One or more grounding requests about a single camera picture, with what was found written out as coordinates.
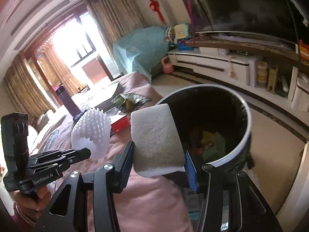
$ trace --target television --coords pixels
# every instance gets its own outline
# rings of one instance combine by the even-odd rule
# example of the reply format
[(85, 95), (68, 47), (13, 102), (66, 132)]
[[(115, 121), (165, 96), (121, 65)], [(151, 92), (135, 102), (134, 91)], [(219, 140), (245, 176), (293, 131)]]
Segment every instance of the television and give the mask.
[(297, 43), (295, 22), (303, 37), (300, 39), (308, 38), (303, 17), (290, 0), (190, 0), (190, 3), (197, 33), (250, 33), (259, 38), (270, 36)]

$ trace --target blue gripper pad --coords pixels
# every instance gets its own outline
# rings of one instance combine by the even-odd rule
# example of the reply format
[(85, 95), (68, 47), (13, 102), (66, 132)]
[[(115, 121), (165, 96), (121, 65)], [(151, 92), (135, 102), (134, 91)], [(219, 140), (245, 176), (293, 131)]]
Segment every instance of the blue gripper pad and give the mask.
[(186, 154), (186, 163), (184, 164), (184, 168), (186, 170), (189, 186), (194, 190), (195, 193), (198, 193), (200, 187), (197, 183), (197, 171), (188, 151), (186, 151), (185, 154)]

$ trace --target red lantern decoration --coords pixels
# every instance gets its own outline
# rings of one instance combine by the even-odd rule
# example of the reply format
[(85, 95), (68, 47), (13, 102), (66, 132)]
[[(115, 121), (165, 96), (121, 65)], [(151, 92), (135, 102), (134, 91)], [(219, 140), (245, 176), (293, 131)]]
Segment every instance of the red lantern decoration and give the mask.
[(161, 14), (161, 12), (160, 12), (159, 3), (158, 3), (157, 1), (152, 1), (152, 2), (150, 3), (149, 7), (150, 7), (151, 10), (153, 10), (153, 11), (155, 11), (155, 12), (158, 13), (161, 22), (162, 22), (164, 25), (166, 25), (166, 22), (165, 22), (165, 20), (164, 20), (162, 14)]

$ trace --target trash can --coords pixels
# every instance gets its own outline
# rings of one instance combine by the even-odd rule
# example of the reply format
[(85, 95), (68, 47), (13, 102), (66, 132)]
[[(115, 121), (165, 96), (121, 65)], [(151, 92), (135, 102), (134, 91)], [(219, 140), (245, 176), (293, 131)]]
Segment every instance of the trash can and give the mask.
[(208, 162), (221, 171), (237, 171), (250, 157), (251, 114), (245, 100), (230, 88), (200, 84), (177, 90), (157, 104), (168, 104), (181, 142), (192, 148), (192, 132), (219, 133), (225, 154)]

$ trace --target patterned curtain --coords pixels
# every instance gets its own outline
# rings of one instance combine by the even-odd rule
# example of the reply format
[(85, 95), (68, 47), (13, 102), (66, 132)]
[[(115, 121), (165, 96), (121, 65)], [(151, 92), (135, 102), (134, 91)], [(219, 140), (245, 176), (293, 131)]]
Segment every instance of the patterned curtain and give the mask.
[(44, 52), (38, 60), (53, 87), (64, 84), (70, 96), (73, 96), (78, 93), (78, 88), (86, 86), (72, 75), (69, 67), (57, 55), (51, 41), (44, 46)]
[(29, 119), (38, 118), (49, 109), (56, 110), (51, 99), (34, 78), (23, 53), (15, 57), (4, 77), (7, 92), (14, 106), (18, 111), (27, 113)]
[(111, 57), (113, 43), (145, 23), (133, 0), (85, 0)]

